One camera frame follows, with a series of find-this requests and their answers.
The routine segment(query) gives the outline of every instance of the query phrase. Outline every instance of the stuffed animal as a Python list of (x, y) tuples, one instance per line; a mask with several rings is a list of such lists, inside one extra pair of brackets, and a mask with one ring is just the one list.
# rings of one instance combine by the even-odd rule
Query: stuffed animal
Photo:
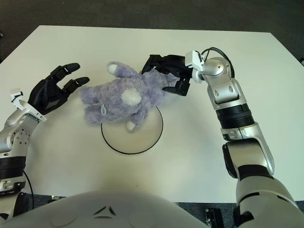
[(108, 72), (118, 79), (80, 91), (85, 109), (85, 120), (90, 124), (100, 124), (130, 116), (126, 127), (135, 131), (146, 119), (149, 109), (159, 105), (165, 98), (166, 86), (175, 86), (177, 78), (173, 74), (162, 74), (155, 69), (144, 74), (119, 63), (110, 62)]

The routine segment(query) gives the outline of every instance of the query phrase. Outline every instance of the robot finger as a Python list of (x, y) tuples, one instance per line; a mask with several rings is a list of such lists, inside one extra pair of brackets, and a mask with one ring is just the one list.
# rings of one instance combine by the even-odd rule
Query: robot finger
[(71, 74), (72, 72), (78, 70), (80, 65), (78, 63), (66, 64), (64, 66), (58, 66), (54, 69), (46, 80), (53, 79), (56, 83), (61, 81), (65, 76)]
[(65, 96), (68, 97), (77, 88), (83, 86), (84, 84), (86, 84), (89, 81), (90, 81), (90, 79), (88, 77), (80, 77), (75, 80), (71, 79), (63, 86), (62, 91), (64, 92)]
[(161, 57), (160, 55), (150, 55), (146, 64), (142, 68), (142, 74), (152, 70), (153, 68), (157, 68), (158, 70), (161, 69), (164, 61), (165, 58)]

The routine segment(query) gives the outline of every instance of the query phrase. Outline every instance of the black cable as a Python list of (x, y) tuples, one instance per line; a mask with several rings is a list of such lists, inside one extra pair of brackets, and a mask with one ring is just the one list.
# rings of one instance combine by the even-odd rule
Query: black cable
[(205, 57), (205, 59), (204, 59), (204, 62), (206, 61), (206, 59), (207, 59), (207, 57), (208, 57), (210, 51), (218, 52), (221, 56), (223, 56), (223, 57), (229, 62), (229, 64), (230, 64), (230, 69), (231, 69), (231, 77), (234, 78), (234, 68), (233, 68), (233, 66), (232, 66), (232, 63), (231, 63), (230, 59), (228, 58), (228, 56), (226, 56), (226, 54), (225, 54), (222, 50), (220, 50), (220, 49), (218, 49), (218, 48), (216, 48), (216, 47), (210, 47), (210, 48), (204, 50), (204, 51), (201, 53), (201, 55), (203, 55), (206, 51), (207, 51), (207, 55), (206, 55), (206, 57)]
[(28, 180), (30, 192), (31, 192), (31, 194), (32, 194), (32, 209), (34, 209), (34, 193), (33, 193), (33, 188), (32, 188), (32, 185), (31, 185), (31, 183), (30, 183), (30, 181), (29, 181), (29, 177), (27, 176), (27, 174), (25, 173), (25, 171), (23, 171), (23, 173), (24, 173), (25, 177), (26, 177), (27, 180)]

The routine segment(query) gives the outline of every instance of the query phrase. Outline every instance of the table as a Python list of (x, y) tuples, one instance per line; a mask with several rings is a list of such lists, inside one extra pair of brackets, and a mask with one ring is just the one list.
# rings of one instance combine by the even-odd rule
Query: table
[[(114, 79), (106, 63), (141, 70), (150, 54), (184, 55), (211, 46), (233, 63), (236, 79), (275, 159), (275, 177), (295, 200), (304, 199), (304, 68), (270, 33), (39, 26), (0, 64), (0, 120), (15, 110), (10, 89), (27, 100), (34, 85), (58, 65), (78, 62), (66, 77), (90, 77), (89, 86)], [(91, 190), (146, 191), (179, 202), (235, 202), (237, 181), (225, 168), (220, 124), (207, 84), (159, 106), (164, 126), (154, 147), (123, 155), (83, 118), (79, 91), (47, 115), (32, 135), (26, 171), (36, 194), (70, 196)]]

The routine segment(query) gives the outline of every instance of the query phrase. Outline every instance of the black connector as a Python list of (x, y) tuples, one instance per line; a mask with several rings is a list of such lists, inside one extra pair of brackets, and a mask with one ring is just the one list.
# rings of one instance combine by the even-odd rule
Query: black connector
[(268, 177), (273, 179), (265, 166), (262, 165), (242, 165), (238, 167), (239, 180), (243, 180), (246, 177)]
[(247, 104), (216, 110), (223, 129), (238, 128), (255, 123)]
[(232, 162), (232, 159), (231, 159), (231, 156), (230, 156), (230, 153), (229, 153), (227, 143), (223, 145), (222, 149), (223, 149), (226, 169), (227, 169), (227, 171), (228, 171), (228, 173), (231, 177), (237, 179), (238, 178), (237, 171), (235, 170), (235, 168), (233, 166), (233, 162)]
[(26, 157), (9, 157), (0, 159), (0, 180), (23, 175)]
[(241, 214), (240, 206), (238, 205), (233, 210), (233, 220), (236, 227), (239, 227), (245, 222), (251, 221), (254, 219), (254, 216), (250, 211), (245, 211), (243, 214)]

